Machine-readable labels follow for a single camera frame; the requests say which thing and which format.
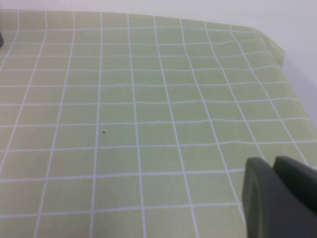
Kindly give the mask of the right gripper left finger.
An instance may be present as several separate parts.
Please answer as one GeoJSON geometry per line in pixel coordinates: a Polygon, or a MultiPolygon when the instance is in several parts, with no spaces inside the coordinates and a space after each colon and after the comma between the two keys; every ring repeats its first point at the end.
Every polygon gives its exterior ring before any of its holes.
{"type": "Polygon", "coordinates": [[[315,238],[317,213],[302,204],[261,158],[246,161],[242,203],[249,238],[315,238]]]}

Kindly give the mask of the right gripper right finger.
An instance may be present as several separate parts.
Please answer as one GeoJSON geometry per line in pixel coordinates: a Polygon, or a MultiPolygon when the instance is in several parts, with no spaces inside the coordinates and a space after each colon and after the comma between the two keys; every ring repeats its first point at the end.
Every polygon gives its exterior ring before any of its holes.
{"type": "Polygon", "coordinates": [[[316,170],[287,156],[275,157],[273,170],[302,204],[317,212],[316,170]]]}

